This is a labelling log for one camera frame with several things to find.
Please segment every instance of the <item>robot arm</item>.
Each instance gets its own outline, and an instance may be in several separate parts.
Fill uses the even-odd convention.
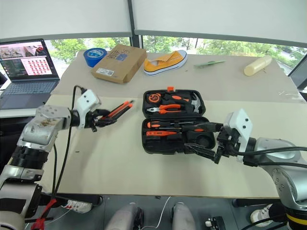
[[[24,127],[17,147],[9,163],[0,175],[0,229],[24,228],[24,218],[36,212],[42,187],[36,184],[44,173],[43,165],[61,130],[70,127],[103,127],[114,120],[97,120],[107,115],[108,110],[96,109],[101,104],[91,91],[83,89],[73,110],[65,107],[43,105],[35,117]]]
[[[294,147],[289,141],[269,138],[251,138],[252,123],[243,109],[230,113],[219,129],[218,148],[215,153],[196,144],[186,147],[198,155],[219,163],[221,156],[235,156],[248,166],[260,166],[273,179],[282,204],[286,208],[290,227],[294,230],[307,228],[307,162],[297,148],[292,151],[269,151],[275,148]],[[302,164],[303,167],[288,166]]]

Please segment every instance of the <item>pliers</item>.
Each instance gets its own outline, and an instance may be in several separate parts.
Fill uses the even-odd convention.
[[[181,105],[179,105],[179,104],[166,104],[166,105],[161,105],[159,107],[149,108],[149,109],[147,109],[147,111],[152,112],[152,113],[159,112],[160,114],[182,112],[181,110],[168,110],[168,109],[172,109],[172,108],[180,109]]]

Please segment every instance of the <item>green foliage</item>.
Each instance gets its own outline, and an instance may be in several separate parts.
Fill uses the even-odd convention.
[[[151,53],[170,53],[172,46],[178,46],[180,42],[175,37],[144,36],[144,48]]]
[[[103,48],[107,50],[113,49],[117,44],[130,46],[130,41],[127,37],[93,38],[92,43],[94,47]]]
[[[297,48],[297,50],[291,54],[291,57],[294,57],[295,59],[289,59],[281,55],[281,52],[285,50],[293,51],[293,48],[291,46],[263,43],[204,39],[202,47],[197,49],[197,53],[209,55],[235,55],[255,57],[271,55],[277,61],[280,61],[291,68],[294,68],[307,53],[306,49]]]
[[[111,50],[116,46],[115,41],[110,37],[93,38],[92,43],[95,48],[103,48],[107,50]]]
[[[193,48],[193,38],[190,37],[180,37],[177,41],[181,44],[182,47],[185,47],[187,50]]]
[[[107,50],[113,49],[116,44],[130,46],[129,38],[127,37],[108,37],[108,38],[93,38],[93,39],[60,39],[51,40],[51,44],[56,50],[50,51],[51,56],[65,61],[66,64],[74,60],[76,53],[81,49],[89,49],[85,43],[92,43],[90,47],[98,47]]]
[[[51,44],[56,48],[50,52],[51,56],[65,61],[66,64],[74,60],[79,50],[86,49],[84,39],[51,40]]]

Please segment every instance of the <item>blue tape roll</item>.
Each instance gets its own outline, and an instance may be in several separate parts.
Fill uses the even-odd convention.
[[[94,67],[105,55],[106,50],[102,48],[91,48],[83,54],[87,65],[90,67]]]

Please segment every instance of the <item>cylindrical container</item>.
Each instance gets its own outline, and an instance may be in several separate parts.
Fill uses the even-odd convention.
[[[245,67],[244,74],[246,76],[252,76],[255,73],[259,72],[261,69],[267,67],[271,62],[272,57],[270,55],[260,57],[256,61],[250,63]]]
[[[106,50],[102,48],[92,48],[84,52],[83,56],[89,67],[94,67],[106,55]]]

